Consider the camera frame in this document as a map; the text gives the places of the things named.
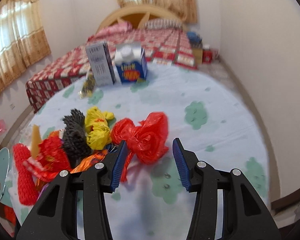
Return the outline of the red orange snack wrapper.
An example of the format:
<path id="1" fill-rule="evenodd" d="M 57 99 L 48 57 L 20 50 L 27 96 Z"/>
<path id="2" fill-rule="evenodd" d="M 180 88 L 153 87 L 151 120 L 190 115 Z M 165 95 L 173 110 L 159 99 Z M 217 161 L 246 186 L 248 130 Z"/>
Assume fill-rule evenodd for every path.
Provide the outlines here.
<path id="1" fill-rule="evenodd" d="M 49 137 L 38 146 L 40 151 L 36 158 L 29 157 L 23 161 L 23 166 L 36 178 L 46 183 L 53 181 L 62 170 L 67 170 L 70 173 L 86 171 L 94 164 L 102 161 L 108 154 L 107 150 L 95 150 L 93 154 L 85 157 L 78 165 L 71 168 L 59 137 Z"/>

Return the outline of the black foam net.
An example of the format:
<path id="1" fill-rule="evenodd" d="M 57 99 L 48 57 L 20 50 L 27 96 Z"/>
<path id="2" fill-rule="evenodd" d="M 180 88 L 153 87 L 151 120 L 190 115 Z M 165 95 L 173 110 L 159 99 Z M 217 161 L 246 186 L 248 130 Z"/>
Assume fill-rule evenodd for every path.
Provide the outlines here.
<path id="1" fill-rule="evenodd" d="M 85 116 L 77 109 L 72 109 L 70 115 L 62 119 L 65 129 L 62 137 L 62 149 L 66 153 L 70 167 L 75 168 L 79 161 L 92 154 L 85 135 Z"/>

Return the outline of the yellow sponge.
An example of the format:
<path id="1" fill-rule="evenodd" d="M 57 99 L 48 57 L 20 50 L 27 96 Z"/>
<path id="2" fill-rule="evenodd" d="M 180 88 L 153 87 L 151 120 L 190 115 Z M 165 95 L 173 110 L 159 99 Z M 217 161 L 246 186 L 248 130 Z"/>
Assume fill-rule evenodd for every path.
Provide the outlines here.
<path id="1" fill-rule="evenodd" d="M 31 157 L 36 159 L 37 155 L 40 152 L 39 145 L 42 143 L 42 138 L 40 135 L 39 126 L 33 125 L 32 126 L 32 137 L 31 137 Z"/>

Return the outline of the teal trash bin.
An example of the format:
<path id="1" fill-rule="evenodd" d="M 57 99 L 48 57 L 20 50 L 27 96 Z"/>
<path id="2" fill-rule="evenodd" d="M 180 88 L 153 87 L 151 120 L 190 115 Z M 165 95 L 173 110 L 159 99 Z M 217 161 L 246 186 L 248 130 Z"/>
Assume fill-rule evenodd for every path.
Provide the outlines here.
<path id="1" fill-rule="evenodd" d="M 12 167 L 12 156 L 8 148 L 4 147 L 0 150 L 0 203 L 8 207 L 12 207 L 9 186 L 6 183 L 8 172 Z"/>

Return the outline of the red knitted foam net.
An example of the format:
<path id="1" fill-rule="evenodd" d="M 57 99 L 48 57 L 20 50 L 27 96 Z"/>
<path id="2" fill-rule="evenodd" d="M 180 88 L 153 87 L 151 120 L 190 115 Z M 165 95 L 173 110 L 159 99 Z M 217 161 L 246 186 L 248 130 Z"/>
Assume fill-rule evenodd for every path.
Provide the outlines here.
<path id="1" fill-rule="evenodd" d="M 34 205 L 39 193 L 33 181 L 32 173 L 27 170 L 24 162 L 31 157 L 30 150 L 23 144 L 13 146 L 13 157 L 18 171 L 19 202 L 26 206 Z"/>

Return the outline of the yellow plastic bag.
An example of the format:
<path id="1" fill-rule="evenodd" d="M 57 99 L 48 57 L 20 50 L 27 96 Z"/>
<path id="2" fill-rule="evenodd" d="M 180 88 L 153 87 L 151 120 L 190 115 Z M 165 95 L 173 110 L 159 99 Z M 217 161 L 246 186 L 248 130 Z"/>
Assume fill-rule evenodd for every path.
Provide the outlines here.
<path id="1" fill-rule="evenodd" d="M 114 118 L 114 113 L 108 111 L 102 112 L 96 106 L 87 110 L 84 127 L 87 133 L 87 145 L 91 149 L 100 151 L 111 143 L 111 131 L 108 121 Z"/>

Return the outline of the small dark snack packet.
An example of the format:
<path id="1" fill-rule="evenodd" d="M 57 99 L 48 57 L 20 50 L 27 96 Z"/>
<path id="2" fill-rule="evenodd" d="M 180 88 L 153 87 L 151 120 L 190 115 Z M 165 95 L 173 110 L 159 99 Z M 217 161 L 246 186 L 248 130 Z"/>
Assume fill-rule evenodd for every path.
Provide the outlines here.
<path id="1" fill-rule="evenodd" d="M 91 97 L 96 86 L 96 81 L 92 72 L 86 74 L 82 89 L 79 94 L 81 98 Z"/>

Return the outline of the red box by bed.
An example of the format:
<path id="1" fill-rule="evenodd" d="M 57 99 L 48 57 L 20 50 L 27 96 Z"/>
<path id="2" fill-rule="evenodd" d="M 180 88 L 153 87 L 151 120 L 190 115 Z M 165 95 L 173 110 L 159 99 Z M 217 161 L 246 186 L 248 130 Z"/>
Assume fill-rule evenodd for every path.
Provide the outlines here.
<path id="1" fill-rule="evenodd" d="M 218 49 L 203 49 L 203 58 L 202 63 L 204 64 L 211 64 L 218 58 L 219 51 Z"/>

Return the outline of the grey tall carton box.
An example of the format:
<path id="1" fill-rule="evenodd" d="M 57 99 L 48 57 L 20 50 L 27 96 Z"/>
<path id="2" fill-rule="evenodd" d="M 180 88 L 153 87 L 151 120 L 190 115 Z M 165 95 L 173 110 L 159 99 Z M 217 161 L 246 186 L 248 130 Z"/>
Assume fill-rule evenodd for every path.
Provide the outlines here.
<path id="1" fill-rule="evenodd" d="M 98 87 L 113 85 L 116 81 L 106 41 L 85 46 L 90 68 Z"/>

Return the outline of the blue milk carton white cap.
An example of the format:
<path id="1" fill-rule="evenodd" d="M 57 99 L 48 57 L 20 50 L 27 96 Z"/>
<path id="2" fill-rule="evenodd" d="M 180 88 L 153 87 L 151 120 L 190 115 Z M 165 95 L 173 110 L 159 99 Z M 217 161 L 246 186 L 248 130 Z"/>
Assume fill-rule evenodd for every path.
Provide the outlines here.
<path id="1" fill-rule="evenodd" d="M 147 60 L 140 42 L 123 43 L 116 46 L 114 64 L 121 83 L 146 81 Z"/>

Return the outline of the blue folded cloth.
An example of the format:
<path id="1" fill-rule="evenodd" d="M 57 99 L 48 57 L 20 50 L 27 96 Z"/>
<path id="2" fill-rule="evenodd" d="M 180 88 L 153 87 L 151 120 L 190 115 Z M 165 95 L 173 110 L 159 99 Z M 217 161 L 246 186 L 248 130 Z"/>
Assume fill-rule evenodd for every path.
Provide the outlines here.
<path id="1" fill-rule="evenodd" d="M 187 38 L 189 39 L 189 42 L 193 46 L 198 46 L 199 44 L 202 44 L 202 38 L 199 34 L 197 34 L 194 31 L 188 31 L 186 33 Z"/>

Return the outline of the bed with red checkered cover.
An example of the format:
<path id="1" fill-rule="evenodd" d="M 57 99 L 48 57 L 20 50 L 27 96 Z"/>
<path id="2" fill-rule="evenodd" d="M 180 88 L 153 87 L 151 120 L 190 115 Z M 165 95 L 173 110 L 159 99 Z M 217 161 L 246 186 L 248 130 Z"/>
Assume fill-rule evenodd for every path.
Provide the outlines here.
<path id="1" fill-rule="evenodd" d="M 138 51 L 147 62 L 196 69 L 190 41 L 183 30 L 133 29 L 105 37 L 93 35 L 48 64 L 26 83 L 26 92 L 34 112 L 38 112 L 58 91 L 68 87 L 89 72 L 86 46 L 106 42 L 113 64 L 135 59 Z"/>

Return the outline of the pink pillow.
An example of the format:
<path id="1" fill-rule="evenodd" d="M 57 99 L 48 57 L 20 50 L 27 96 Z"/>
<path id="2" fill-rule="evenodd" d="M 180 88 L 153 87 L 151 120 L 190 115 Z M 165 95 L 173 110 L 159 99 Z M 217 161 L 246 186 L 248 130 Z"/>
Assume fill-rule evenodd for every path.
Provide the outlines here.
<path id="1" fill-rule="evenodd" d="M 102 28 L 100 31 L 96 33 L 97 38 L 106 37 L 113 34 L 126 33 L 133 29 L 131 23 L 127 21 L 123 21 L 121 23 L 116 23 L 111 26 L 107 26 Z"/>

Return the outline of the striped pillow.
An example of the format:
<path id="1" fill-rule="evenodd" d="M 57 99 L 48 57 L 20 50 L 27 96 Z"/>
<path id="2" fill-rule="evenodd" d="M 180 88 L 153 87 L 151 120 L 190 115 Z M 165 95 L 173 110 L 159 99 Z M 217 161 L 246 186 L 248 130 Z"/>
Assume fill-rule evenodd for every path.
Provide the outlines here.
<path id="1" fill-rule="evenodd" d="M 183 24 L 175 19 L 155 18 L 147 21 L 143 27 L 145 29 L 182 29 Z"/>

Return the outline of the cream wooden headboard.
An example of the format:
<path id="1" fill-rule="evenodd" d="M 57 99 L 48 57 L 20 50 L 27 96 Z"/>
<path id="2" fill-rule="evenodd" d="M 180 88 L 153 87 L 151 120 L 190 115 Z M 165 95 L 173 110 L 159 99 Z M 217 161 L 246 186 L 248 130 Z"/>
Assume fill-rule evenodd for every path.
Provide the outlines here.
<path id="1" fill-rule="evenodd" d="M 125 21 L 130 22 L 133 29 L 141 29 L 147 21 L 155 18 L 178 20 L 182 23 L 183 31 L 189 30 L 188 26 L 183 23 L 176 14 L 158 6 L 144 4 L 132 5 L 113 11 L 100 23 L 96 32 L 107 26 L 114 25 L 116 23 L 122 23 Z"/>

